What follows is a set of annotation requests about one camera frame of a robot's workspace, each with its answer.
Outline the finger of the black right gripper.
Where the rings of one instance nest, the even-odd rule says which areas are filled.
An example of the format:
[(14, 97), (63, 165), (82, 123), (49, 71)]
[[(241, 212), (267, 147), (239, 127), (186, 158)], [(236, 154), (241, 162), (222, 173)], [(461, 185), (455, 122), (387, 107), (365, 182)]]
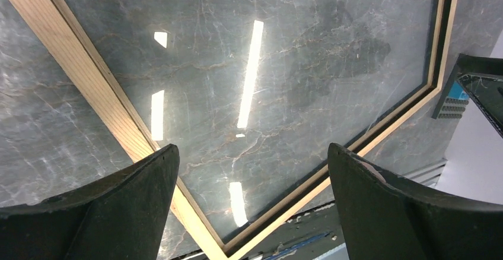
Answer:
[(456, 80), (502, 135), (502, 59), (461, 54)]

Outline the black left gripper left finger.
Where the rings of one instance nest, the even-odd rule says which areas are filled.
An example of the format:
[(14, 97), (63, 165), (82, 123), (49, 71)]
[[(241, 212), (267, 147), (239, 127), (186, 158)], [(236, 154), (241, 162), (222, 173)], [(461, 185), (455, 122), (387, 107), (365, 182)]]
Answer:
[(1, 209), (2, 259), (156, 259), (180, 156), (135, 164), (35, 205)]

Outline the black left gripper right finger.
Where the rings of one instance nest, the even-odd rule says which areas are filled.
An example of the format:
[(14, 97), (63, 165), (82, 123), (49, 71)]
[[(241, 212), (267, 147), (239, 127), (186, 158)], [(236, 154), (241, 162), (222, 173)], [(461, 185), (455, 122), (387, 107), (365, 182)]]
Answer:
[(421, 185), (336, 143), (327, 155), (350, 259), (502, 258), (502, 205)]

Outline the clear acrylic sheet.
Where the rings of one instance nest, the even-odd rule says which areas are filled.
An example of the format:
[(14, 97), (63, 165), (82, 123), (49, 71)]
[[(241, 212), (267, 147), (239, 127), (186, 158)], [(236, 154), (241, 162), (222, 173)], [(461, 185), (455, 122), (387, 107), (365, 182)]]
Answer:
[(426, 82), (434, 0), (65, 0), (225, 242)]

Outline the light wooden picture frame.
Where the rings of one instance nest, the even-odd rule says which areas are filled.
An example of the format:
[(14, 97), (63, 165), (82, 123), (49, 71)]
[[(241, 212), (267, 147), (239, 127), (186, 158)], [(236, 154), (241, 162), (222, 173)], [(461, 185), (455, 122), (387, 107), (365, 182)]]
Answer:
[[(169, 145), (160, 146), (152, 139), (149, 127), (139, 116), (65, 0), (7, 1), (130, 160), (139, 161)], [(350, 149), (361, 154), (368, 153), (440, 92), (452, 28), (451, 14), (456, 2), (457, 0), (434, 0), (425, 84), (408, 94), (370, 132), (346, 145)], [(223, 241), (211, 227), (178, 172), (170, 215), (165, 223), (156, 259), (177, 257), (179, 253), (176, 245), (187, 239), (192, 239), (209, 259), (240, 259), (293, 215), (311, 208), (314, 200), (328, 190), (330, 180), (326, 159), (321, 168), (228, 242)]]

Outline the blue brick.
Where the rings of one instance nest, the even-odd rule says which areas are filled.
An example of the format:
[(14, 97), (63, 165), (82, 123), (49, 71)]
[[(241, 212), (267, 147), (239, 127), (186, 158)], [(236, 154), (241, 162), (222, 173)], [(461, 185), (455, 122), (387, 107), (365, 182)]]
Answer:
[(456, 100), (468, 100), (468, 94), (463, 90), (462, 86), (454, 81), (448, 93), (448, 98)]

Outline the dark grey brick baseplate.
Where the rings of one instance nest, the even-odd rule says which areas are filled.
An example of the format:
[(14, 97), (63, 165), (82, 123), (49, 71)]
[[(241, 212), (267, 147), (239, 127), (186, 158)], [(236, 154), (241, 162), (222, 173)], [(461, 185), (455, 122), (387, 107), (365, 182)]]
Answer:
[(448, 80), (443, 88), (439, 101), (435, 106), (432, 114), (433, 119), (461, 119), (466, 106), (469, 103), (468, 100), (456, 100), (448, 98), (448, 93), (454, 81), (457, 81), (457, 77), (460, 73), (460, 68), (456, 65)]

